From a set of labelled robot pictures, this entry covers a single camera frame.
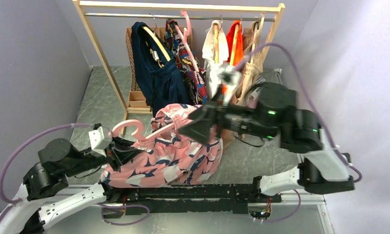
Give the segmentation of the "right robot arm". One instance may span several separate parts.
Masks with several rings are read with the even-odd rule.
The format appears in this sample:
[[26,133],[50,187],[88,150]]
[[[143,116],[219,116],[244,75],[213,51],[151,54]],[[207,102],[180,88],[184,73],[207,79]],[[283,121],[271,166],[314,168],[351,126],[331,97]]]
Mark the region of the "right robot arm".
[[202,145],[220,137],[223,130],[265,140],[278,137],[280,148],[302,156],[303,161],[286,172],[253,179],[251,196],[257,202],[293,189],[317,195],[352,191],[354,178],[347,170],[350,155],[328,146],[320,118],[297,108],[296,91],[272,82],[254,88],[260,89],[254,108],[209,101],[189,114],[190,122],[178,132]]

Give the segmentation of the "pink patterned shorts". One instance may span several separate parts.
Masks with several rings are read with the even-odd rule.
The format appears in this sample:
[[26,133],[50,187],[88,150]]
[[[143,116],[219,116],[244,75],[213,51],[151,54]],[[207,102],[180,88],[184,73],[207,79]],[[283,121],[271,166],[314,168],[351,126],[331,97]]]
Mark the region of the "pink patterned shorts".
[[107,166],[100,175],[100,182],[115,188],[157,188],[172,182],[205,183],[218,168],[223,141],[213,139],[203,146],[177,132],[179,127],[190,123],[188,115],[197,108],[198,105],[174,103],[159,110],[151,120],[152,130],[171,123],[175,129],[147,142],[136,140],[133,147],[143,152],[122,165],[120,172]]

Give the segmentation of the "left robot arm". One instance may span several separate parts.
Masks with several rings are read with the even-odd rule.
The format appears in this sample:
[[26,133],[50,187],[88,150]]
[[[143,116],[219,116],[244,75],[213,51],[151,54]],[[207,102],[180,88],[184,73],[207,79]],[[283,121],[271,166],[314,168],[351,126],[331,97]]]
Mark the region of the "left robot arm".
[[104,165],[115,172],[141,151],[132,142],[116,138],[100,154],[91,148],[78,150],[68,140],[50,141],[38,152],[39,162],[23,177],[14,198],[0,213],[0,234],[41,234],[60,220],[107,200],[116,203],[122,187],[96,182],[85,190],[52,202],[51,198],[68,187],[67,179]]

